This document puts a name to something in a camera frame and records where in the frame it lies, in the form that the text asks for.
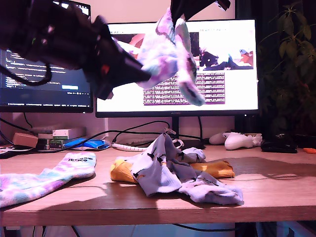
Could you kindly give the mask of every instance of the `yellow sock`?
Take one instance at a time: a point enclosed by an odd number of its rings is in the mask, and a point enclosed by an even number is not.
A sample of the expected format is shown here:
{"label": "yellow sock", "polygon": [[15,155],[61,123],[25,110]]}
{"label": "yellow sock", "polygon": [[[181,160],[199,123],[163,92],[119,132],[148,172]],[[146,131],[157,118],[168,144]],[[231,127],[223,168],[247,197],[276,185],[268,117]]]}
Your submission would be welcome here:
{"label": "yellow sock", "polygon": [[110,168],[110,176],[113,181],[124,181],[137,184],[138,182],[133,178],[130,170],[132,164],[124,161],[123,159],[117,159]]}
{"label": "yellow sock", "polygon": [[205,171],[214,178],[233,178],[235,173],[233,167],[227,161],[219,161],[215,163],[192,163],[193,169]]}

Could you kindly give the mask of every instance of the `sock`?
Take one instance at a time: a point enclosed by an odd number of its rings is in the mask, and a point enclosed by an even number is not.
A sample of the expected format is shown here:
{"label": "sock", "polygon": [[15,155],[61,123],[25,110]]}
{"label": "sock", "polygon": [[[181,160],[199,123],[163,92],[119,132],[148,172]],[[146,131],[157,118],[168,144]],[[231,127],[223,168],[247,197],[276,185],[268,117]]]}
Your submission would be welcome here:
{"label": "sock", "polygon": [[110,176],[113,181],[124,181],[137,184],[138,182],[133,178],[130,170],[132,164],[124,161],[123,159],[115,160],[111,165]]}
{"label": "sock", "polygon": [[82,179],[94,174],[94,153],[67,153],[53,169],[41,174],[1,174],[0,207],[36,200],[58,189],[71,179]]}
{"label": "sock", "polygon": [[243,204],[240,189],[225,185],[206,172],[194,171],[190,165],[170,160],[167,166],[179,177],[182,186],[178,192],[190,196],[194,202],[217,204]]}
{"label": "sock", "polygon": [[139,183],[147,196],[155,193],[170,193],[181,187],[181,182],[166,166],[166,158],[172,154],[176,157],[177,149],[165,146],[167,134],[160,135],[141,154],[125,158],[132,163],[131,174]]}
{"label": "sock", "polygon": [[190,104],[201,106],[205,104],[205,99],[195,85],[197,66],[191,53],[190,34],[184,19],[177,20],[175,34],[179,89]]}
{"label": "sock", "polygon": [[190,196],[194,202],[211,202],[221,205],[243,204],[239,188],[225,185],[206,172],[197,171],[196,179],[182,183],[178,192]]}
{"label": "sock", "polygon": [[233,167],[227,161],[219,161],[215,163],[195,163],[191,164],[192,168],[199,171],[204,171],[214,178],[233,178],[235,173]]}
{"label": "sock", "polygon": [[125,161],[132,164],[131,175],[147,196],[177,191],[189,195],[195,202],[242,204],[240,189],[222,184],[208,173],[194,170],[188,164],[205,159],[202,150],[190,148],[186,152],[175,148],[170,136],[164,133],[143,153],[129,158],[118,157],[117,163],[122,165]]}
{"label": "sock", "polygon": [[150,89],[177,73],[175,33],[170,8],[156,23],[156,27],[145,34],[137,60],[143,64],[142,70],[152,75],[148,81],[137,83],[144,89]]}

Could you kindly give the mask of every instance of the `monitor bezel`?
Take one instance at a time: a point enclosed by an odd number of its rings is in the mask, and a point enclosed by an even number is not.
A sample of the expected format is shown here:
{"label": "monitor bezel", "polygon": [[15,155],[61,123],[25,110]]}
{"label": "monitor bezel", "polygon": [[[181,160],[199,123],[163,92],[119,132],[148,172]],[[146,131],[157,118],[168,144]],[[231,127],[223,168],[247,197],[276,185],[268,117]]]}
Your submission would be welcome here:
{"label": "monitor bezel", "polygon": [[[91,6],[72,0],[61,0],[65,3],[74,3],[86,6],[89,9],[89,16],[91,16]],[[90,107],[61,107],[61,106],[1,106],[0,113],[93,113],[93,93],[90,88]]]}
{"label": "monitor bezel", "polygon": [[[256,26],[255,19],[212,19],[212,20],[192,20],[188,22],[205,22],[205,21],[245,21],[252,20]],[[140,24],[140,23],[155,23],[155,22],[111,22],[112,24]],[[258,56],[256,56],[256,64],[258,65]],[[134,112],[98,112],[97,99],[95,101],[95,116],[97,118],[147,118],[147,117],[196,117],[196,116],[234,116],[234,115],[256,115],[259,114],[259,86],[257,84],[258,109],[255,110],[197,110],[197,111],[134,111]]]}

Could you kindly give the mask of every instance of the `monitor screen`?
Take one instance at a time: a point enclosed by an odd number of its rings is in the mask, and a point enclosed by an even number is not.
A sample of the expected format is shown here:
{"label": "monitor screen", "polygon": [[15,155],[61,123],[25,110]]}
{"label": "monitor screen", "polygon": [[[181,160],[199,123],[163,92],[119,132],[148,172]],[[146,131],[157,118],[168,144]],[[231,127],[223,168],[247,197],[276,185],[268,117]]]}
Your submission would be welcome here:
{"label": "monitor screen", "polygon": [[[178,89],[176,74],[144,90],[136,83],[114,88],[112,99],[97,100],[97,117],[169,117],[258,112],[254,20],[187,22],[197,65],[196,85],[205,98],[190,105]],[[110,24],[111,34],[137,58],[143,37],[155,23]]]}
{"label": "monitor screen", "polygon": [[[69,2],[54,1],[67,8]],[[90,16],[90,5],[74,2]],[[10,50],[0,52],[0,63],[27,80],[39,81],[46,72],[44,63],[28,61]],[[50,65],[52,80],[41,86],[28,86],[0,74],[0,112],[91,113],[93,99],[82,70]]]}

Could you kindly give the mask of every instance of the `computer mouse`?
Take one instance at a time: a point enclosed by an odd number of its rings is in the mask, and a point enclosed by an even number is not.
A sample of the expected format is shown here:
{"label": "computer mouse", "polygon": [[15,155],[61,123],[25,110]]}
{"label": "computer mouse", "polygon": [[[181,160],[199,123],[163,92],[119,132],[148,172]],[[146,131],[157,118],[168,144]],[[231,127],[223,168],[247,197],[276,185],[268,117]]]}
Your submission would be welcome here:
{"label": "computer mouse", "polygon": [[261,143],[261,150],[263,152],[297,153],[297,146],[289,136],[279,134],[270,139],[264,139]]}

